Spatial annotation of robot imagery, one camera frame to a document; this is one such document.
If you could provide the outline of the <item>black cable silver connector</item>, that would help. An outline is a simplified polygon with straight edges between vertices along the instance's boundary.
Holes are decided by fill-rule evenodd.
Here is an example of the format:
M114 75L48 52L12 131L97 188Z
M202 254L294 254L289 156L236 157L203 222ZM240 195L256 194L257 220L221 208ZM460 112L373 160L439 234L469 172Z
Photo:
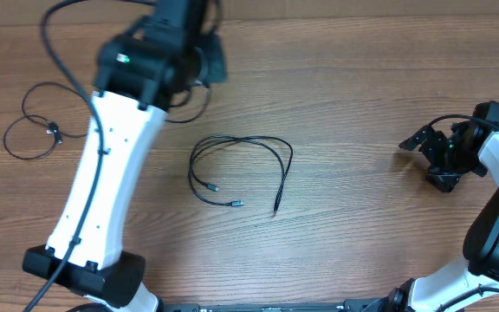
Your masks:
M288 163L285 164L284 161L282 160L282 157L280 154L271 146L267 145L264 143L265 140L272 140L275 142L279 142L283 145L285 145L288 150L289 150L289 156L288 156ZM219 192L220 187L217 185L214 185L212 183L203 181L200 179L197 174L195 173L195 165L196 161L198 158L204 153L207 152L208 150L211 150L213 148L219 148L220 146L224 145L237 145L237 144L250 144L254 146L261 146L271 152L276 160L278 161L280 168L281 168L281 182L278 187L278 191L275 195L275 201L273 204L273 216L275 216L280 208L281 202L282 202L282 197L283 197L283 192L284 192L284 187L286 184L286 180L288 177L288 173L290 171L290 168L292 166L292 162L294 159L294 148L290 143L288 143L286 140L278 138L278 137L273 137L273 136L264 136L264 135L253 135L253 136L245 136L245 137L236 137L236 136L230 136L230 135L212 135L209 137L206 137L204 139L201 139L191 150L190 158L189 158L189 165L188 165L188 173L187 173L187 179L188 179L188 185L191 188L192 193L202 202L206 203L207 205L214 205L214 206L219 206L219 207L241 207L244 206L244 202L242 200L234 200L230 202L225 202L225 203L220 203L216 201L211 201L205 197L203 197L196 189L194 183L197 182L207 190L210 190L212 192Z

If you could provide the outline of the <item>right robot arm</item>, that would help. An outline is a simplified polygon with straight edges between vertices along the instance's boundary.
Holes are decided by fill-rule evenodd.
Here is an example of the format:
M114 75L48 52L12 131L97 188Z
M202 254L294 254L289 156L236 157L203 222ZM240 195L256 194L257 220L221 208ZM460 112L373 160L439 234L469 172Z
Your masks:
M411 279L382 299L380 311L462 311L499 295L499 102L476 105L471 115L453 115L451 135L422 126L400 143L429 161L426 180L448 193L469 172L491 175L496 191L468 229L462 256L435 273Z

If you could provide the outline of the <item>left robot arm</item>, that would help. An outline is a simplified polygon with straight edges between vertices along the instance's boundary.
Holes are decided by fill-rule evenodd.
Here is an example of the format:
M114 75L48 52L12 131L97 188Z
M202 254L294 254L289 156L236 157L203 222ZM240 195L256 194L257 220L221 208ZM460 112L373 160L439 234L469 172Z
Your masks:
M204 30L205 1L161 0L100 49L94 92L81 92L91 117L62 215L23 269L107 311L160 311L143 283L146 261L123 248L139 173L174 95L226 78L215 29Z

